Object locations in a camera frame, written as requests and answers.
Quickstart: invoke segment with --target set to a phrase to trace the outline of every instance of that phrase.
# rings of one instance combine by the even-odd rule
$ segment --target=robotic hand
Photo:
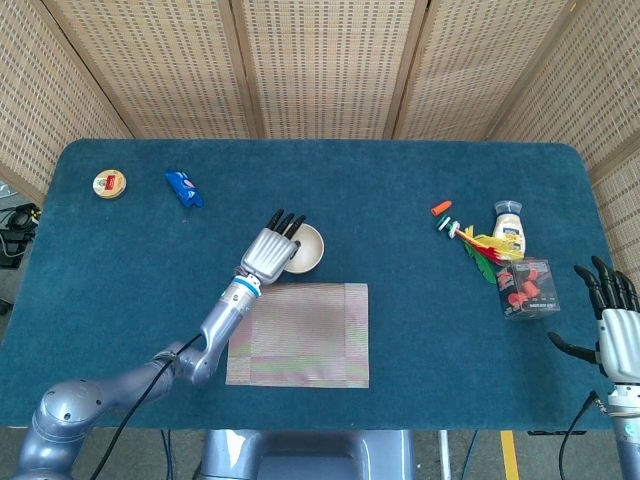
[[[591,257],[599,280],[586,268],[576,273],[589,289],[598,322],[598,343],[590,350],[566,343],[549,332],[553,344],[563,352],[600,365],[600,371],[615,386],[608,409],[613,418],[620,467],[624,480],[640,480],[640,303],[636,288],[623,273],[613,271],[598,257]]]
[[[300,246],[291,238],[305,217],[290,225],[294,214],[280,221],[283,213],[275,213],[245,252],[236,276],[191,341],[172,343],[151,362],[114,378],[70,380],[51,387],[33,414],[13,479],[70,480],[80,449],[101,415],[114,408],[129,410],[109,452],[135,409],[167,395],[176,377],[194,385],[205,383],[215,372],[229,337],[261,295],[260,285],[275,282]],[[202,351],[191,346],[200,337],[206,340]],[[92,479],[99,475],[108,452]]]

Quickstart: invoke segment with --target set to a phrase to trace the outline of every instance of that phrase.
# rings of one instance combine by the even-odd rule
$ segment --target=woven panel
[[[640,287],[640,151],[593,190],[616,267]]]
[[[246,137],[214,0],[47,0],[140,137]]]
[[[413,2],[242,3],[268,137],[382,136]]]
[[[434,0],[397,138],[481,139],[564,0]]]
[[[0,163],[38,202],[69,142],[129,136],[75,61],[30,1],[0,2]]]
[[[640,128],[640,2],[588,2],[550,52],[499,139],[575,146],[589,169]]]

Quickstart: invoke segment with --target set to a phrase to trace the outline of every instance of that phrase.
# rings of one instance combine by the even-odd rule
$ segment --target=robot finger
[[[271,220],[269,220],[269,223],[267,223],[267,228],[269,230],[273,230],[274,228],[276,228],[276,224],[278,223],[278,220],[280,220],[280,217],[282,216],[283,213],[284,213],[284,210],[280,209],[273,214],[273,217],[271,217]]]
[[[625,310],[631,310],[631,298],[627,286],[622,281],[619,273],[613,272],[613,278],[616,281],[616,288],[618,289],[618,294],[620,295],[620,305]]]
[[[605,296],[602,293],[600,283],[596,279],[595,275],[593,275],[593,273],[588,269],[581,267],[580,265],[574,265],[573,269],[580,278],[584,280],[584,284],[589,289],[589,299],[591,300],[591,305],[593,306],[593,312],[595,313],[596,318],[602,318],[602,311],[605,308],[609,308],[609,306],[607,305]]]
[[[618,286],[616,285],[616,276],[613,270],[595,255],[591,257],[591,261],[598,270],[600,285],[602,286],[604,298],[607,301],[607,308],[619,308],[622,302],[620,301]]]
[[[630,308],[627,310],[635,310],[636,312],[640,312],[640,301],[638,301],[638,292],[636,291],[636,286],[633,282],[622,272],[616,272],[616,275],[620,278],[622,285],[626,290],[626,293],[629,295],[629,304]]]
[[[282,222],[280,222],[280,225],[278,225],[278,228],[276,228],[275,230],[276,233],[280,233],[280,234],[284,233],[284,230],[287,228],[287,225],[289,225],[291,220],[293,220],[293,213],[290,213],[289,215],[287,215],[282,219]]]
[[[291,237],[295,235],[295,233],[300,228],[300,225],[302,225],[302,222],[304,222],[306,219],[307,217],[305,217],[304,215],[300,215],[298,218],[296,218],[295,222],[293,222],[291,228],[287,230],[287,233],[285,233],[284,236],[291,240]]]

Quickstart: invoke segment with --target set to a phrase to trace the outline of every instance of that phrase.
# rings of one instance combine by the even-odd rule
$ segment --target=blue snack bag
[[[171,185],[173,191],[176,192],[176,196],[185,207],[190,207],[191,205],[202,207],[204,205],[202,197],[200,197],[195,185],[191,183],[186,173],[178,170],[167,170],[164,176],[167,177],[169,185]]]

